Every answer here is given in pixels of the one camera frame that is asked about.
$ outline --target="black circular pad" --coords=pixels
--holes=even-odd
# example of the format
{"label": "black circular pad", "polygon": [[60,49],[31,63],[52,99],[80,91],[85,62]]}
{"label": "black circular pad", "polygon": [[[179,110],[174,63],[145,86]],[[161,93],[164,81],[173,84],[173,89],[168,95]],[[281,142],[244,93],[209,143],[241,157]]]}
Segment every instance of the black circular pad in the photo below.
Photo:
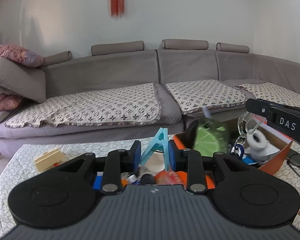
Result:
{"label": "black circular pad", "polygon": [[246,202],[260,206],[270,205],[279,197],[278,192],[274,188],[263,184],[244,186],[240,195]]}
{"label": "black circular pad", "polygon": [[292,223],[300,207],[300,196],[290,184],[254,167],[243,171],[227,169],[224,175],[212,199],[225,217],[256,228]]}
{"label": "black circular pad", "polygon": [[17,185],[8,205],[18,224],[61,228],[86,217],[95,205],[93,188],[72,172],[40,174]]}

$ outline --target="keychain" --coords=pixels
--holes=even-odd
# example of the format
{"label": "keychain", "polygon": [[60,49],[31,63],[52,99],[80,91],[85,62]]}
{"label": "keychain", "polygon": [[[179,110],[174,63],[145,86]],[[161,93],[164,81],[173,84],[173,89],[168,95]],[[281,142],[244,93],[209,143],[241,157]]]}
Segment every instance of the keychain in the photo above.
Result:
{"label": "keychain", "polygon": [[247,142],[247,135],[252,135],[257,128],[263,123],[265,118],[263,118],[259,123],[257,123],[253,129],[247,130],[247,126],[249,121],[253,118],[254,114],[245,112],[241,117],[238,118],[238,131],[239,136],[235,140],[234,146],[230,149],[229,154],[230,155],[238,155],[239,159],[242,160],[243,154],[244,154],[244,148],[243,145]]}

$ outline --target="white tablecloth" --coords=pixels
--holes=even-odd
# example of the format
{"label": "white tablecloth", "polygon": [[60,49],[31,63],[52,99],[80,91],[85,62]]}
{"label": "white tablecloth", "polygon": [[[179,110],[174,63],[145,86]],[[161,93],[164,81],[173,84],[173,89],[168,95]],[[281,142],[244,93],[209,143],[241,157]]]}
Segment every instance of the white tablecloth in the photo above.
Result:
{"label": "white tablecloth", "polygon": [[[142,151],[144,151],[152,138],[140,139]],[[8,210],[8,195],[15,185],[37,174],[34,166],[34,157],[58,147],[67,156],[67,160],[73,159],[83,153],[93,152],[97,157],[106,156],[108,152],[116,149],[130,149],[134,140],[112,141],[102,143],[63,144],[63,145],[23,145],[10,160],[0,176],[0,238],[15,227],[15,222]],[[300,152],[300,145],[293,143],[291,148]],[[283,163],[275,174],[276,177],[293,185],[300,193],[300,178]],[[300,217],[296,216],[293,225],[300,228]]]}

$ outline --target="clear plastic hook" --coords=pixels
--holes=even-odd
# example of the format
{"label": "clear plastic hook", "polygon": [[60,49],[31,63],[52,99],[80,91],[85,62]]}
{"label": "clear plastic hook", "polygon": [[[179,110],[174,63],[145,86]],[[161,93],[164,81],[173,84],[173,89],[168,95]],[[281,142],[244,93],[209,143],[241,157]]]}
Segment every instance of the clear plastic hook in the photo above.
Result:
{"label": "clear plastic hook", "polygon": [[234,145],[237,145],[238,141],[243,138],[243,143],[245,144],[247,141],[247,134],[253,134],[257,128],[264,122],[265,118],[262,118],[260,122],[258,122],[252,129],[248,129],[249,123],[251,123],[251,120],[253,119],[253,116],[255,114],[250,112],[245,112],[241,117],[238,118],[238,131],[239,136],[235,141]]}

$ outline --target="orange package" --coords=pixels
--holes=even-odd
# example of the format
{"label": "orange package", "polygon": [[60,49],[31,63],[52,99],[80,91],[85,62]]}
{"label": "orange package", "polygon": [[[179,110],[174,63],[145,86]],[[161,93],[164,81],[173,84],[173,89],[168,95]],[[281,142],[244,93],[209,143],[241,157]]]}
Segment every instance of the orange package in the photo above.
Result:
{"label": "orange package", "polygon": [[[154,179],[158,185],[182,184],[184,188],[186,188],[187,185],[187,173],[183,171],[173,172],[163,170],[155,175]],[[208,189],[215,188],[213,180],[210,176],[206,175],[206,180]]]}

